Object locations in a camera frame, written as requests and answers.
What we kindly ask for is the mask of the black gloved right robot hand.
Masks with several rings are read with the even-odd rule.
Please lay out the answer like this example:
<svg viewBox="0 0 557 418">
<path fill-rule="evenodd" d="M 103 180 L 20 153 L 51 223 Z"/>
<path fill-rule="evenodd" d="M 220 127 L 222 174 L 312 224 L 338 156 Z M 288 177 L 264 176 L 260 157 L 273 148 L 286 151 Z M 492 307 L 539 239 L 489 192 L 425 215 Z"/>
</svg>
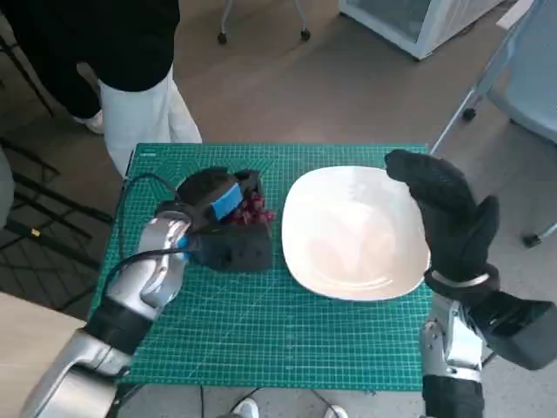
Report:
<svg viewBox="0 0 557 418">
<path fill-rule="evenodd" d="M 394 150 L 385 156 L 387 175 L 406 184 L 422 216 L 431 268 L 464 282 L 487 269 L 488 250 L 500 225 L 499 200 L 475 200 L 464 174 L 431 155 Z"/>
</svg>

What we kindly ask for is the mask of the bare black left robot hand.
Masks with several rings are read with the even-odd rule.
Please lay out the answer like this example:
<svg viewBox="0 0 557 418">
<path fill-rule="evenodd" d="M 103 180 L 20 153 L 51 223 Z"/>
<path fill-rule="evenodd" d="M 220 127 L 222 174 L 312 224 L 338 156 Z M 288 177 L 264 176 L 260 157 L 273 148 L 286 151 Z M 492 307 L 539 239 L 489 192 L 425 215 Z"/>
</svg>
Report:
<svg viewBox="0 0 557 418">
<path fill-rule="evenodd" d="M 260 172 L 243 169 L 230 172 L 211 166 L 195 172 L 178 187 L 194 229 L 217 224 L 241 207 L 242 202 L 260 188 Z"/>
</svg>

